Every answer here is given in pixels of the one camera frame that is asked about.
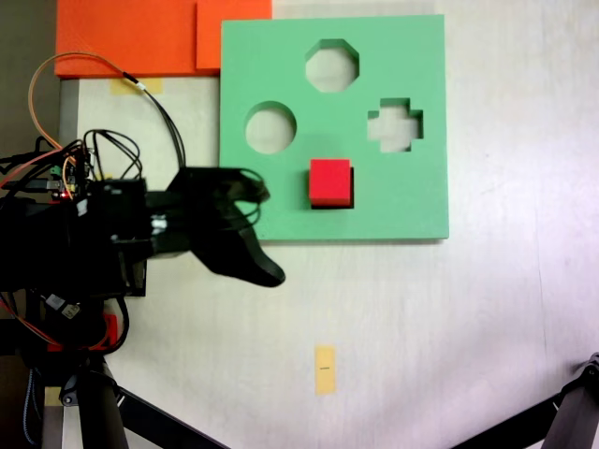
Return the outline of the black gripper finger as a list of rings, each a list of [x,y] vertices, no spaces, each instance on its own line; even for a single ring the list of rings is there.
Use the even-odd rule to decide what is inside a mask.
[[[190,251],[217,275],[263,287],[285,281],[285,272],[263,251],[253,225],[240,210],[226,210],[195,229]]]
[[[184,167],[168,191],[214,205],[238,201],[260,205],[270,199],[263,177],[248,168]]]

